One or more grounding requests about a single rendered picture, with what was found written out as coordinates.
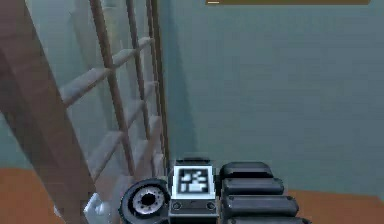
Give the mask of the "brown wooden shelf rack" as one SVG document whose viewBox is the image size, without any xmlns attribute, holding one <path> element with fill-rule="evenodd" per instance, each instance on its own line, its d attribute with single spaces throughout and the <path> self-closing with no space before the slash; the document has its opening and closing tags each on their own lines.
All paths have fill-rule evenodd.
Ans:
<svg viewBox="0 0 384 224">
<path fill-rule="evenodd" d="M 0 115 L 61 224 L 125 224 L 168 161 L 158 0 L 0 0 Z"/>
</svg>

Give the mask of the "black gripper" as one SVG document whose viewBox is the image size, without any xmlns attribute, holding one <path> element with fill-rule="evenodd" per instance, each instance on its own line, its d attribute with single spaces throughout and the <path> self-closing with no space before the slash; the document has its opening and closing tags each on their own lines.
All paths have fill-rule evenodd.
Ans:
<svg viewBox="0 0 384 224">
<path fill-rule="evenodd" d="M 121 224 L 169 224 L 170 194 L 165 180 L 150 178 L 129 187 L 120 199 Z"/>
</svg>

